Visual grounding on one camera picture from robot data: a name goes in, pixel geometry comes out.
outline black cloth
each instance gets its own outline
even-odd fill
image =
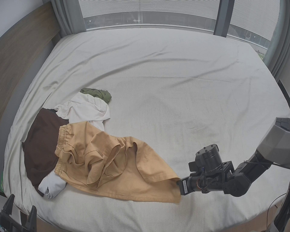
[[[55,149],[59,127],[69,123],[55,112],[53,109],[41,108],[22,143],[27,177],[41,196],[43,193],[38,191],[38,185],[58,161]]]

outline wooden headboard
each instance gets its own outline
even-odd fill
[[[0,119],[20,78],[59,31],[47,2],[0,37]]]

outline clothing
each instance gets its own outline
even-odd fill
[[[104,131],[103,121],[110,118],[110,109],[102,99],[78,92],[71,100],[55,107],[57,115],[70,123],[89,121]]]
[[[38,190],[44,193],[48,199],[56,197],[66,186],[66,181],[61,179],[54,170],[52,170],[38,186]]]
[[[179,202],[179,179],[145,142],[118,138],[88,122],[61,126],[55,173],[88,193],[134,201]]]
[[[105,91],[105,90],[99,90],[99,89],[82,88],[80,92],[83,94],[92,95],[93,97],[98,97],[104,100],[104,102],[107,104],[112,98],[111,94],[107,90]]]
[[[58,161],[55,148],[59,127],[68,123],[68,120],[58,117],[55,112],[41,108],[22,143],[27,178],[41,196],[43,193],[38,191],[38,185]]]

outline mattress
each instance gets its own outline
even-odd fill
[[[241,197],[223,192],[182,196],[179,204],[90,195],[74,187],[54,199],[26,176],[21,141],[41,107],[54,108],[83,87],[108,90],[105,131],[148,143],[177,173],[216,143],[234,167],[247,160],[275,117],[290,110],[249,44],[171,29],[84,32],[62,38],[27,90],[5,151],[4,191],[29,213],[69,231],[219,231],[248,221],[286,192],[289,170],[272,166]]]

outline folded white cloth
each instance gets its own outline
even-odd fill
[[[104,100],[78,92],[71,100],[55,107],[56,114],[69,123],[89,121],[104,131],[103,121],[110,118],[110,109]]]
[[[66,186],[66,181],[52,170],[38,186],[38,190],[51,199],[59,194]]]

